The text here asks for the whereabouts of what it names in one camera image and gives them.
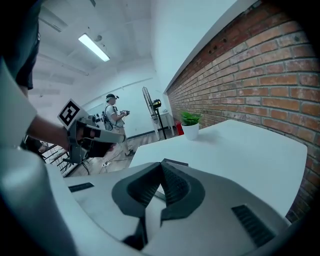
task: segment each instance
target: white flower pot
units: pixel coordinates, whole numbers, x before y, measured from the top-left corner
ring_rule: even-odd
[[[199,133],[199,123],[190,125],[190,126],[184,126],[182,125],[182,129],[184,132],[184,135],[189,141],[192,141],[198,137]]]

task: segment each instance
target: vent slot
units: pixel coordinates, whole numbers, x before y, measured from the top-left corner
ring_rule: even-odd
[[[275,237],[246,205],[240,205],[231,209],[257,247],[263,246]]]
[[[92,187],[94,187],[94,185],[92,185],[92,183],[90,182],[87,182],[79,185],[69,186],[68,188],[70,189],[71,193],[73,193],[81,190],[86,190]]]

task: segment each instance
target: white table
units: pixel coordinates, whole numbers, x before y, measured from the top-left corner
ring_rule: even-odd
[[[169,112],[162,112],[162,113],[159,113],[159,114],[160,114],[160,118],[162,120],[162,124],[164,122],[164,119],[166,119],[166,123],[167,123],[168,127],[170,127],[170,129],[171,129],[172,136],[174,136],[175,135],[174,127],[173,127],[174,126],[174,121],[173,121],[173,118],[170,115],[170,113]],[[160,140],[159,132],[161,132],[161,131],[158,131],[158,129],[161,128],[160,120],[159,120],[158,123],[155,123],[151,116],[150,116],[150,119],[151,119],[151,122],[153,124],[155,135],[156,135],[156,137],[157,137],[157,139],[159,141]]]
[[[184,135],[140,146],[130,167],[164,158],[237,182],[285,217],[304,174],[307,147],[254,125],[227,120]]]

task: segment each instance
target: black vent grille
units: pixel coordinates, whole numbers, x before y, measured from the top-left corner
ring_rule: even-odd
[[[240,205],[231,209],[257,247],[263,246],[275,237],[246,205]]]
[[[87,182],[79,185],[69,186],[68,188],[70,189],[71,193],[73,193],[81,190],[86,190],[92,187],[94,187],[94,185],[92,185],[92,183],[90,182]]]
[[[190,191],[190,186],[185,179],[165,166],[162,166],[162,170],[164,180],[161,183],[161,186],[165,194],[166,206],[170,206],[183,199]]]

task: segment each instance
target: green plant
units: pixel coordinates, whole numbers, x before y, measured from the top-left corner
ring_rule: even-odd
[[[201,118],[200,114],[191,114],[189,112],[182,112],[182,125],[183,126],[193,126],[199,123],[199,119]]]

